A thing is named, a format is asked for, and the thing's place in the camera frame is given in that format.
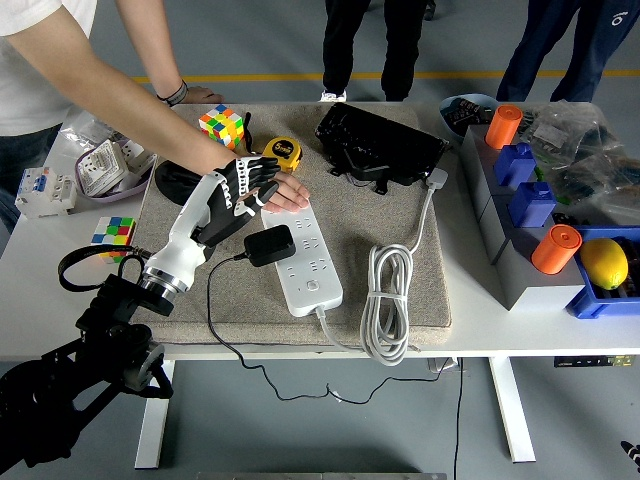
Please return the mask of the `person's right hand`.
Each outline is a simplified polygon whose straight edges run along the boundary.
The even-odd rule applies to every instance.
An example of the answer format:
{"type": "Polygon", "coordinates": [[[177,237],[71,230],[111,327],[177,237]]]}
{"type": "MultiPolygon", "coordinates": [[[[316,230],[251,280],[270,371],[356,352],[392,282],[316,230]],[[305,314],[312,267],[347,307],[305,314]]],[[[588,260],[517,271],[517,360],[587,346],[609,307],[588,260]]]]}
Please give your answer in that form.
{"type": "Polygon", "coordinates": [[[273,213],[298,212],[310,205],[310,192],[293,175],[278,172],[274,180],[278,183],[278,189],[264,206],[265,210],[273,213]]]}

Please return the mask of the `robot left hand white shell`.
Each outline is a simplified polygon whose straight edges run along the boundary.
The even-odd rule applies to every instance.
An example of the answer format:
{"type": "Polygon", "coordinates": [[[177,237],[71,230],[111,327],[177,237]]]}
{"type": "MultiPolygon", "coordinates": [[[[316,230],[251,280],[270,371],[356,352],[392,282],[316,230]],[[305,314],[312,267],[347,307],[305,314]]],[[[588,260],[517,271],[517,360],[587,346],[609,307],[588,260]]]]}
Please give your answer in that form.
{"type": "Polygon", "coordinates": [[[244,227],[278,189],[273,157],[236,159],[202,177],[169,232],[169,241],[146,263],[139,284],[169,295],[188,291],[205,249],[244,227]]]}

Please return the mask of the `person's left hand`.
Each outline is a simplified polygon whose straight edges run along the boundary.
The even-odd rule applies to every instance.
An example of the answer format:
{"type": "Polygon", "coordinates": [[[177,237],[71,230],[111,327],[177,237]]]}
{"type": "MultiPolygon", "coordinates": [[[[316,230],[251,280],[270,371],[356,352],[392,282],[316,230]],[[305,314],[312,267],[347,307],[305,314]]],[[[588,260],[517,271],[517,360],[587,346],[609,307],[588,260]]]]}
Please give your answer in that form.
{"type": "Polygon", "coordinates": [[[224,102],[224,97],[214,93],[211,89],[183,84],[181,89],[171,96],[166,103],[169,106],[178,104],[220,104],[224,102]]]}

